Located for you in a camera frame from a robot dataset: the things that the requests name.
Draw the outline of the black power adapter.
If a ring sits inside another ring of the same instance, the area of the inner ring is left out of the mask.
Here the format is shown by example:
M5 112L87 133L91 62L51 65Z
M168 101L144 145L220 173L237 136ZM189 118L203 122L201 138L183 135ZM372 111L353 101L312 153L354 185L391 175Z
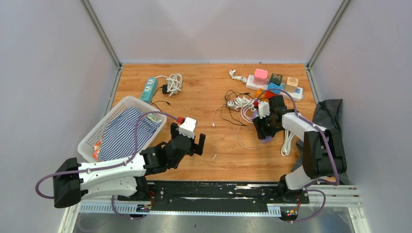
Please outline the black power adapter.
M168 101L165 101L165 100L153 101L153 98L154 98L155 95L157 94L158 90L161 90L161 92L162 92L163 95L169 94L169 91L168 91L168 89L167 89L167 85L166 85L166 84L158 87L158 88L155 90L155 92L154 92L154 94L153 94L153 96L152 96L152 100L150 101L150 105L154 105L155 107L158 107L158 106L157 106L157 103L158 103L158 102L162 102L162 103L166 103L168 106L171 106L171 103L168 102Z

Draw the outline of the teal power strip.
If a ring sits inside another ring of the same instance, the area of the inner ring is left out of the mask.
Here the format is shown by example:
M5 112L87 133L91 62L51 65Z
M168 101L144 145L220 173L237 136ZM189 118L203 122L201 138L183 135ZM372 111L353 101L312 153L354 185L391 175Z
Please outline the teal power strip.
M142 94L140 96L140 99L144 101L145 103L151 103L153 99L153 95L155 94L157 90L157 78L149 78L145 84L145 87L142 91Z

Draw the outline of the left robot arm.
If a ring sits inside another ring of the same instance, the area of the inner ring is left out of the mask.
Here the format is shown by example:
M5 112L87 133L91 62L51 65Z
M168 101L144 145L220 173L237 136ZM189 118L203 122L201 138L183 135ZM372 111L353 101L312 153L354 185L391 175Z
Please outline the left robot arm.
M55 208L66 208L81 200L100 196L133 196L136 200L148 197L145 176L176 169L184 156L202 155L206 140L199 142L178 135L169 142L148 147L128 158L96 163L78 163L77 158L67 159L53 176Z

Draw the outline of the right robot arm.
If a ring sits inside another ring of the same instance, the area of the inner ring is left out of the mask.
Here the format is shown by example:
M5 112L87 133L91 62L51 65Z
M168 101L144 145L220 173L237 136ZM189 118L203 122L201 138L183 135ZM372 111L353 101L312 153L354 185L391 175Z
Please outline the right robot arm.
M279 131L289 131L303 142L302 164L283 175L275 194L282 202L291 202L314 184L338 186L339 175L347 170L342 134L305 118L295 107L288 109L282 96L267 102L255 100L252 123L259 140L272 138Z

